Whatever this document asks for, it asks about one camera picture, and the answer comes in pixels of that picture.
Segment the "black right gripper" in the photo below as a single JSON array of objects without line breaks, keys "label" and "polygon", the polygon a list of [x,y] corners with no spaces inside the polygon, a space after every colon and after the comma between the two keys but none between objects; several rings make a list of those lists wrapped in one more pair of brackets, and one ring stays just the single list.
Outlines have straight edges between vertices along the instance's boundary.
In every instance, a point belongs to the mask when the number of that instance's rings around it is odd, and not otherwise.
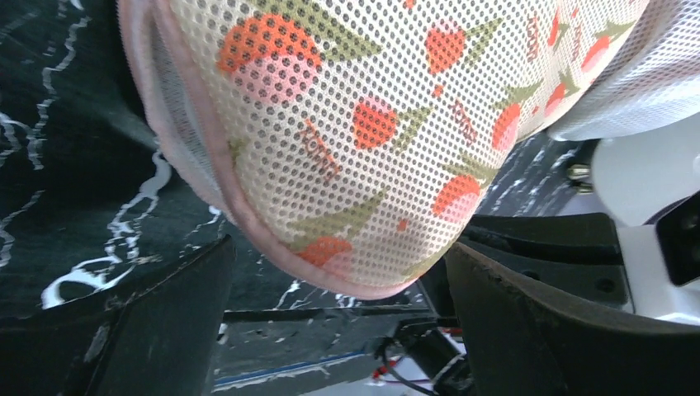
[{"label": "black right gripper", "polygon": [[602,213],[477,215],[458,241],[582,299],[627,311],[630,291],[640,316],[699,324],[698,193],[653,224],[618,231]]}]

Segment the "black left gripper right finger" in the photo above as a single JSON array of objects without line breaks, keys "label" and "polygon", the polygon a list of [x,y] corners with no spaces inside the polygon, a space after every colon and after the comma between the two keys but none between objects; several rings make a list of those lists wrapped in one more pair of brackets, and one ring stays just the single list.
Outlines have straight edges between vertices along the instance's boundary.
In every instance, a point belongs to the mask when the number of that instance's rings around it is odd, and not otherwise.
[{"label": "black left gripper right finger", "polygon": [[698,327],[595,304],[461,243],[445,262],[477,394],[698,394]]}]

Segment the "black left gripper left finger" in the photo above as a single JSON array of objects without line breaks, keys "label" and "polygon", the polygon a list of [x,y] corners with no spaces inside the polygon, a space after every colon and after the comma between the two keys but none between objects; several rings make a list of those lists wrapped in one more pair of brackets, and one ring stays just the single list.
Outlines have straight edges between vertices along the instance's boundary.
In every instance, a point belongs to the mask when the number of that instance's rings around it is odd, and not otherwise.
[{"label": "black left gripper left finger", "polygon": [[223,237],[110,289],[3,318],[2,394],[206,394],[235,258]]}]

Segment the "floral mesh laundry bag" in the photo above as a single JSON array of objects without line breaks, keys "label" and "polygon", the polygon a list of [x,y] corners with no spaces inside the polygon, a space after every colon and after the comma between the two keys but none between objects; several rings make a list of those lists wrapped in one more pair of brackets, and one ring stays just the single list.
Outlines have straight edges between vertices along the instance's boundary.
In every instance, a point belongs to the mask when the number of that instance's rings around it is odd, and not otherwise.
[{"label": "floral mesh laundry bag", "polygon": [[384,299],[458,239],[514,145],[581,99],[645,1],[120,1],[179,176],[275,266]]}]

